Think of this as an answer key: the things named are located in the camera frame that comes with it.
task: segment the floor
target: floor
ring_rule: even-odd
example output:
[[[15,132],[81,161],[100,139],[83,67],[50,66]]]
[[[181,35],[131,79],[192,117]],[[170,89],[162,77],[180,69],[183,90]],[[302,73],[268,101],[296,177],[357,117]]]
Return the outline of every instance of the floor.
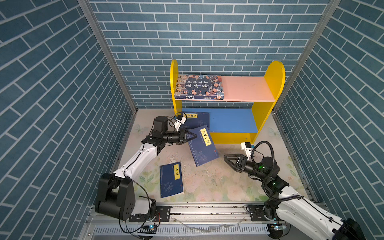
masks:
[[[140,147],[140,142],[149,134],[155,117],[173,115],[172,109],[139,109],[119,167],[128,161]],[[279,176],[300,194],[307,197],[272,116],[269,116],[256,139],[256,143],[260,141],[268,141],[272,144],[275,159],[281,168]],[[242,154],[243,151],[240,149],[240,144],[215,144],[215,146],[220,157],[199,167],[196,167],[187,143],[166,146],[146,166],[139,179],[135,180],[157,202],[243,202],[267,200],[268,197],[263,192],[259,181],[251,180],[244,172],[235,172],[223,160],[224,154]],[[270,156],[270,150],[266,144],[260,145],[257,150],[265,156]],[[261,154],[256,153],[255,161],[259,162],[261,159]],[[160,198],[159,166],[178,161],[181,162],[184,194]],[[134,188],[137,195],[145,195],[137,185]]]

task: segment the book cover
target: book cover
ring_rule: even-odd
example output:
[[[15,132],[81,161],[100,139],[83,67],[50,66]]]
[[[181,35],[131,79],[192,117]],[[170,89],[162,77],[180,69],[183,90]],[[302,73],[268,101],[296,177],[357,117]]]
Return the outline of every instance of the book cover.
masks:
[[[221,76],[179,75],[175,89],[176,99],[224,99]]]
[[[206,125],[209,130],[209,113],[202,112],[183,112],[187,120],[180,126],[181,129],[194,129]]]
[[[212,142],[207,125],[189,130],[197,135],[197,138],[189,141],[196,167],[210,162],[219,157],[215,144]]]
[[[184,193],[181,163],[160,166],[160,197]]]

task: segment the white robotic arm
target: white robotic arm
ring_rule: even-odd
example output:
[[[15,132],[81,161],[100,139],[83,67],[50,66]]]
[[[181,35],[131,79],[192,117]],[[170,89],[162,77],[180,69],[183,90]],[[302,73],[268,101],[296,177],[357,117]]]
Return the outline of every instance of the white robotic arm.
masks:
[[[174,122],[175,131],[168,132],[167,117],[154,119],[153,131],[142,141],[137,152],[115,172],[101,176],[95,203],[96,212],[121,220],[134,214],[141,214],[144,219],[154,217],[156,201],[147,197],[136,199],[133,182],[138,180],[140,173],[166,143],[183,144],[196,138],[196,134],[179,129],[185,120],[185,116],[180,116]],[[271,157],[263,157],[261,162],[256,163],[253,153],[262,143],[269,145]],[[235,171],[245,171],[250,177],[262,182],[262,188],[269,197],[263,209],[267,219],[286,221],[314,240],[365,240],[360,226],[354,220],[343,220],[318,207],[277,175],[280,168],[275,162],[270,143],[262,141],[253,147],[247,142],[241,143],[241,147],[245,155],[224,155],[224,161]]]
[[[264,157],[261,162],[256,163],[253,153],[261,143],[269,145],[272,157]],[[245,155],[225,155],[224,161],[237,172],[245,171],[251,178],[256,177],[254,179],[262,182],[262,188],[270,198],[264,207],[267,219],[286,221],[313,240],[365,240],[360,226],[354,220],[343,220],[327,212],[301,196],[277,175],[280,168],[274,160],[270,143],[262,141],[253,147],[249,142],[243,142],[241,149],[245,151]]]
[[[160,153],[166,143],[177,145],[197,137],[188,130],[179,129],[186,121],[185,114],[173,121],[175,130],[168,132],[166,116],[156,117],[153,130],[143,141],[137,152],[112,174],[104,173],[99,179],[95,211],[120,220],[126,220],[133,214],[142,214],[145,219],[154,217],[156,200],[147,197],[135,198],[133,183],[138,181],[140,173]]]

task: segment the metal corner post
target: metal corner post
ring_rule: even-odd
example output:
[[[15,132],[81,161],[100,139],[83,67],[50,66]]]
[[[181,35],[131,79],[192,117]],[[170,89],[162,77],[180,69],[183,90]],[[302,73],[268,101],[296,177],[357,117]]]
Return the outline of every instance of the metal corner post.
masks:
[[[323,33],[325,27],[327,26],[329,20],[331,19],[333,13],[335,12],[337,6],[339,6],[341,0],[329,0],[328,5],[324,9],[323,15],[321,16],[318,24],[316,25],[315,29],[313,30],[313,33],[308,40],[307,45],[304,48],[303,53],[300,55],[299,59],[297,60],[296,65],[294,66],[290,76],[288,77],[287,81],[285,82],[285,86],[283,89],[283,92],[281,93],[279,99],[277,100],[274,111],[276,111],[280,105],[282,104],[285,96],[288,94],[289,89],[295,82],[297,76],[299,75],[299,72],[303,68],[305,62],[307,61],[309,55],[312,52],[312,49],[315,47],[317,41],[319,40],[321,34]]]
[[[124,78],[121,75],[121,72],[117,66],[117,63],[115,61],[115,58],[112,55],[111,49],[109,48],[107,41],[103,35],[103,32],[101,31],[100,25],[96,19],[95,14],[93,13],[92,7],[89,3],[89,0],[78,0],[81,10],[84,12],[85,18],[88,20],[89,25],[91,26],[91,29],[93,33],[95,34],[95,37],[101,47],[101,50],[103,51],[112,71],[115,75],[117,82],[119,83],[121,90],[124,93],[125,98],[127,99],[128,104],[132,108],[133,113],[135,114],[137,112],[137,107],[135,105],[135,102],[133,101],[131,95],[129,94],[127,85],[124,82]]]

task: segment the blue brick wall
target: blue brick wall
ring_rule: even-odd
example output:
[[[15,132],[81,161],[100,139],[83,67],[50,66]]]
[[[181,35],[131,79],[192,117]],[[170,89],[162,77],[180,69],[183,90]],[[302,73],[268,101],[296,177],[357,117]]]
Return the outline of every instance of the blue brick wall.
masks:
[[[327,3],[91,0],[139,108],[172,107],[169,69],[173,58],[182,73],[226,76],[264,76],[268,65],[279,60],[289,76]],[[207,103],[194,102],[189,107],[199,106]],[[217,107],[248,108],[250,103]]]
[[[367,239],[384,233],[383,12],[342,0],[277,111],[317,197]]]
[[[73,239],[132,115],[76,0],[0,1],[0,239]]]

